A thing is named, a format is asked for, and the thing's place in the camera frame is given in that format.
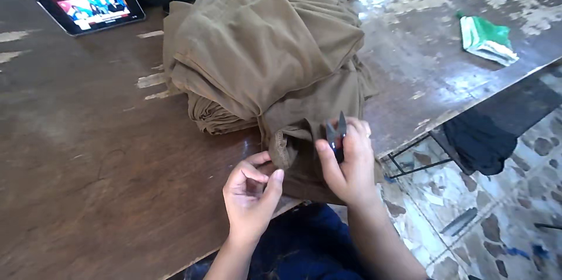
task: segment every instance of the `thread snips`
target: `thread snips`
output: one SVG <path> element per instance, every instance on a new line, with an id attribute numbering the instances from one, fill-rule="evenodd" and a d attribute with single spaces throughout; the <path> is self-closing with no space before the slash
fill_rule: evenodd
<path id="1" fill-rule="evenodd" d="M 334 151 L 338 164 L 343 162 L 343 138 L 346 136 L 346 132 L 347 122 L 345 116 L 343 116 L 343 111 L 340 111 L 340 119 L 337 121 L 336 128 L 329 120 L 326 120 L 326 140 L 332 151 Z"/>

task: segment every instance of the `floor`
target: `floor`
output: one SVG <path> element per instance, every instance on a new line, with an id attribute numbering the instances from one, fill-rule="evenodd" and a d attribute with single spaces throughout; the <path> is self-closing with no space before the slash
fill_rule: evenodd
<path id="1" fill-rule="evenodd" d="M 541 75 L 562 93 L 562 66 Z M 381 198 L 404 243 L 436 280 L 561 279 L 562 231 L 533 223 L 562 226 L 562 107 L 544 117 L 519 139 L 502 173 L 463 174 L 449 162 L 379 183 Z M 430 137 L 402 154 L 404 170 L 446 157 Z M 397 174 L 384 161 L 388 176 Z M 463 212 L 477 216 L 455 236 L 441 231 Z M 345 207 L 334 206 L 347 220 Z"/>

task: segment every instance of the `worn table surface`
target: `worn table surface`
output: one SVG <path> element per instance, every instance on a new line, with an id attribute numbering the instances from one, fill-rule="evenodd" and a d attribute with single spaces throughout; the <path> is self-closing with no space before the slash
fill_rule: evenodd
<path id="1" fill-rule="evenodd" d="M 365 118 L 382 156 L 562 56 L 562 0 L 350 0 L 379 93 Z M 511 28 L 520 60 L 503 66 L 461 49 L 457 11 Z"/>
<path id="2" fill-rule="evenodd" d="M 560 1 L 352 0 L 377 154 L 560 57 Z M 260 137 L 200 133 L 165 92 L 161 12 L 71 38 L 33 0 L 0 2 L 0 278 L 159 279 L 217 248 L 221 187 Z M 462 52 L 459 9 L 512 27 L 521 60 Z"/>

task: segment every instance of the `fabric pile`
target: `fabric pile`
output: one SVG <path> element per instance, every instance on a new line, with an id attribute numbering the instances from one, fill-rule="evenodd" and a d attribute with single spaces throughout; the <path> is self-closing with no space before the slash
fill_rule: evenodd
<path id="1" fill-rule="evenodd" d="M 340 111 L 361 118 L 373 92 L 355 53 L 360 20 L 346 0 L 173 2 L 164 20 L 164 69 L 189 97 L 202 132 L 259 125 L 284 192 L 341 204 L 323 181 L 314 140 Z"/>

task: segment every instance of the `right hand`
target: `right hand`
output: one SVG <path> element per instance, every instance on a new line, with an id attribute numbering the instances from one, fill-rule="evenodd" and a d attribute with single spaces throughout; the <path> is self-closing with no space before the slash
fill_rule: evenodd
<path id="1" fill-rule="evenodd" d="M 338 165 L 328 141 L 317 140 L 316 150 L 328 187 L 348 206 L 363 207 L 377 198 L 371 129 L 366 121 L 357 118 L 346 118 L 346 122 L 341 164 Z"/>

